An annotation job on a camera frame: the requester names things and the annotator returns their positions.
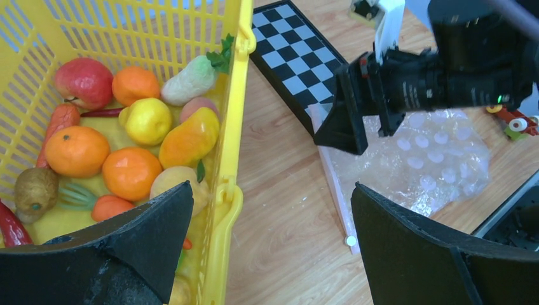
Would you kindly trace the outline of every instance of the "transparent plastic bag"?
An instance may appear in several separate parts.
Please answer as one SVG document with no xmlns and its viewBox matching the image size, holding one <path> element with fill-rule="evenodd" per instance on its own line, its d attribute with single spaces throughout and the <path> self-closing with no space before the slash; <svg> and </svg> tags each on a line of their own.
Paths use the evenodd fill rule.
<svg viewBox="0 0 539 305">
<path fill-rule="evenodd" d="M 309 107 L 315 130 L 328 111 Z M 377 116 L 364 124 L 369 147 L 363 155 L 318 148 L 349 236 L 356 237 L 350 198 L 357 181 L 427 217 L 477 196 L 489 182 L 489 149 L 461 110 L 409 113 L 392 137 L 378 137 Z"/>
</svg>

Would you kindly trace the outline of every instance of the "basket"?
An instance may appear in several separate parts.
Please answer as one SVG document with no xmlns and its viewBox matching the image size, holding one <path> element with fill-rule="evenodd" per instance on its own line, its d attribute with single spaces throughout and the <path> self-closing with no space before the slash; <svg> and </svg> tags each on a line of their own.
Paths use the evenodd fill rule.
<svg viewBox="0 0 539 305">
<path fill-rule="evenodd" d="M 243 204 L 236 175 L 249 54 L 256 46 L 250 28 L 253 3 L 203 0 L 196 6 L 185 1 L 181 8 L 173 0 L 0 0 L 0 198 L 13 208 L 17 175 L 35 164 L 48 119 L 62 101 L 52 79 L 63 63 L 91 57 L 113 73 L 139 65 L 164 83 L 195 56 L 220 50 L 221 39 L 231 34 L 231 72 L 207 94 L 222 116 L 219 141 L 204 159 L 214 197 L 192 219 L 188 237 L 193 248 L 177 271 L 177 277 L 189 279 L 192 304 L 216 305 L 224 304 L 231 230 Z M 179 109 L 173 112 L 178 120 Z M 119 132 L 111 133 L 117 127 L 110 119 L 81 124 L 112 139 L 113 149 L 129 145 Z M 77 182 L 96 194 L 108 193 L 99 177 Z M 26 228 L 40 244 L 92 225 L 89 214 L 55 207 Z M 173 290 L 172 299 L 177 293 Z"/>
</svg>

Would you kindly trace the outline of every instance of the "wooden table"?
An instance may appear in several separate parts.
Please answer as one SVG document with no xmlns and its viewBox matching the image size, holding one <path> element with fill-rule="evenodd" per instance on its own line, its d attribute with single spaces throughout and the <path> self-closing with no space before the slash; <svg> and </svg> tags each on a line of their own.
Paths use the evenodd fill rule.
<svg viewBox="0 0 539 305">
<path fill-rule="evenodd" d="M 256 6 L 270 2 L 255 0 Z M 294 4 L 348 61 L 371 50 L 374 31 L 348 18 L 350 0 Z M 402 49 L 435 46 L 408 12 L 401 33 Z M 480 196 L 449 204 L 433 218 L 471 233 L 539 169 L 539 139 L 512 143 L 483 109 L 467 114 L 491 150 L 491 183 Z M 361 256 L 344 244 L 317 148 L 254 64 L 238 183 L 245 201 L 233 230 L 226 304 L 372 304 Z"/>
</svg>

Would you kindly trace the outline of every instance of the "black chessboard frame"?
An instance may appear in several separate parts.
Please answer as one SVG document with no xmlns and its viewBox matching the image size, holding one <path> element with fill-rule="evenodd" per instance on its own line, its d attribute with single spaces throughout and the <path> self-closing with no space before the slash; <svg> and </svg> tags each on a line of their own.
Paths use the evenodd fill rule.
<svg viewBox="0 0 539 305">
<path fill-rule="evenodd" d="M 280 6 L 288 6 L 292 9 L 292 11 L 296 14 L 295 16 L 290 16 L 287 18 L 283 18 L 287 21 L 287 23 L 292 27 L 292 29 L 288 32 L 279 33 L 273 26 L 271 25 L 272 22 L 278 21 L 278 18 L 282 18 L 281 16 L 278 16 L 278 13 L 275 11 L 275 9 L 279 8 Z M 257 14 L 260 13 L 266 13 L 264 16 L 269 20 L 270 24 L 267 29 L 259 29 L 264 30 L 266 34 L 264 35 L 264 39 L 258 41 L 257 39 L 257 48 L 255 51 L 250 55 L 250 59 L 253 61 L 253 63 L 256 65 L 256 67 L 262 72 L 264 77 L 268 80 L 270 85 L 275 89 L 275 91 L 279 94 L 279 96 L 282 98 L 282 100 L 287 104 L 289 109 L 294 113 L 296 118 L 301 122 L 301 124 L 307 129 L 309 134 L 313 137 L 314 131 L 313 131 L 313 125 L 311 118 L 307 112 L 307 107 L 310 104 L 332 104 L 333 103 L 333 97 L 336 92 L 336 80 L 334 79 L 334 71 L 341 67 L 343 64 L 347 64 L 347 61 L 343 58 L 343 56 L 333 47 L 333 45 L 328 42 L 328 40 L 320 33 L 320 31 L 301 13 L 301 11 L 294 5 L 294 3 L 290 0 L 281 0 L 277 1 L 275 3 L 267 4 L 264 6 L 260 6 L 258 8 L 255 8 L 253 11 L 253 16 L 255 17 Z M 286 78 L 290 77 L 290 69 L 288 71 L 283 71 L 287 69 L 286 62 L 282 65 L 279 65 L 278 67 L 271 68 L 268 63 L 264 60 L 263 55 L 267 54 L 269 51 L 277 51 L 275 50 L 270 43 L 268 42 L 268 38 L 275 37 L 277 35 L 281 35 L 287 40 L 287 43 L 290 43 L 290 37 L 293 37 L 296 41 L 302 40 L 299 38 L 296 33 L 294 33 L 294 26 L 298 25 L 298 22 L 301 21 L 301 26 L 307 26 L 312 33 L 314 33 L 313 37 L 309 37 L 308 39 L 303 40 L 312 50 L 311 53 L 304 54 L 303 56 L 298 57 L 299 55 L 296 52 L 291 52 L 293 54 L 290 54 L 287 52 L 288 49 L 292 49 L 290 45 L 287 45 L 281 49 L 279 49 L 281 58 L 288 62 L 288 60 L 294 60 L 294 59 L 303 59 L 302 62 L 306 62 L 307 65 L 310 65 L 310 63 L 318 61 L 320 62 L 320 59 L 317 58 L 315 55 L 316 50 L 327 48 L 331 55 L 334 57 L 332 60 L 328 62 L 324 62 L 325 66 L 330 70 L 332 76 L 329 79 L 326 79 L 322 82 L 320 82 L 319 79 L 313 79 L 313 67 L 309 66 L 308 71 L 304 71 L 303 75 L 294 75 L 299 76 L 298 78 L 301 79 L 302 83 L 306 86 L 324 86 L 324 88 L 327 89 L 327 91 L 330 93 L 330 95 L 326 94 L 323 97 L 323 100 L 320 100 L 321 98 L 316 98 L 308 90 L 303 90 L 302 92 L 292 94 L 290 90 L 286 87 L 284 84 L 284 81 L 286 81 Z M 252 24 L 253 30 L 257 29 L 257 27 Z"/>
</svg>

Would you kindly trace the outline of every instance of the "kiwi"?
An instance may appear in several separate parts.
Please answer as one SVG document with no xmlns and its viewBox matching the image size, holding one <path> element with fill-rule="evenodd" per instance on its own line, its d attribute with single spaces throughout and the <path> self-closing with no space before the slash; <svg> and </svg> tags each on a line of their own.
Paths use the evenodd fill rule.
<svg viewBox="0 0 539 305">
<path fill-rule="evenodd" d="M 26 224 L 40 219 L 58 200 L 58 175 L 49 168 L 28 168 L 15 182 L 16 215 Z"/>
</svg>

